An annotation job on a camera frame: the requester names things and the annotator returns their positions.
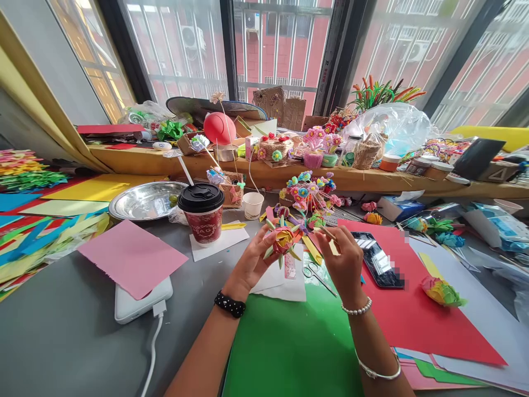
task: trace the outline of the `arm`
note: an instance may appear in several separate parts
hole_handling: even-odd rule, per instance
[[[250,290],[265,274],[278,255],[263,260],[265,251],[276,240],[276,232],[265,237],[268,226],[264,225],[242,254],[233,269],[222,293],[236,301],[246,302]],[[165,397],[216,397],[231,344],[235,337],[239,319],[216,305],[198,334],[182,366],[176,373]]]
[[[337,239],[336,248],[340,255],[333,255],[329,237],[321,232],[316,233],[316,237],[320,243],[331,279],[338,290],[344,307],[349,310],[360,309],[368,302],[360,283],[364,253],[345,226],[328,228],[328,230]],[[348,317],[358,358],[377,374],[385,376],[396,374],[398,365],[395,355],[391,351],[372,311],[368,310],[364,314],[348,315]],[[366,397],[415,396],[408,380],[402,373],[394,380],[385,380],[369,378],[362,368],[360,368],[360,372]]]

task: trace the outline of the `red balloon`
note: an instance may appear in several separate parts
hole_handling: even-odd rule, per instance
[[[204,120],[204,134],[211,141],[212,144],[230,144],[235,140],[235,124],[233,120],[222,112],[211,113]]]

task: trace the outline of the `silver bangle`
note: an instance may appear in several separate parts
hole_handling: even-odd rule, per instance
[[[385,375],[377,374],[371,368],[368,368],[362,361],[360,361],[360,358],[358,357],[358,354],[357,354],[357,359],[358,359],[358,363],[360,364],[362,369],[365,371],[367,376],[370,377],[371,379],[381,378],[381,379],[385,379],[385,380],[394,380],[394,379],[398,378],[398,376],[401,374],[401,363],[398,360],[398,356],[397,355],[395,355],[395,360],[397,360],[398,370],[397,370],[397,373],[395,375],[391,375],[391,376],[385,376]]]
[[[350,315],[358,315],[358,314],[364,314],[365,312],[367,312],[369,309],[371,309],[371,305],[373,304],[373,301],[371,300],[370,297],[368,297],[368,302],[365,304],[364,307],[358,309],[358,310],[348,310],[348,309],[345,309],[345,307],[343,306],[343,303],[342,303],[342,310],[344,312],[346,312],[347,314],[350,314]]]

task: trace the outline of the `hand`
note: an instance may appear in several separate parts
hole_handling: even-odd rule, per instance
[[[277,232],[266,235],[269,227],[265,224],[261,230],[250,241],[244,250],[241,259],[235,265],[228,281],[222,289],[222,293],[236,301],[245,302],[250,290],[265,274],[268,267],[277,261],[279,254],[273,253],[263,259],[266,250],[276,241]]]
[[[340,255],[332,253],[330,237],[321,231],[315,234],[332,282],[345,307],[352,310],[361,308],[367,302],[360,279],[364,252],[345,226],[327,228],[327,230],[336,237],[335,246]]]

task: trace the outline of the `phone screen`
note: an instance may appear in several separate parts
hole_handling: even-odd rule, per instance
[[[380,288],[404,288],[404,281],[395,274],[390,258],[371,233],[351,232],[364,252],[364,261]]]

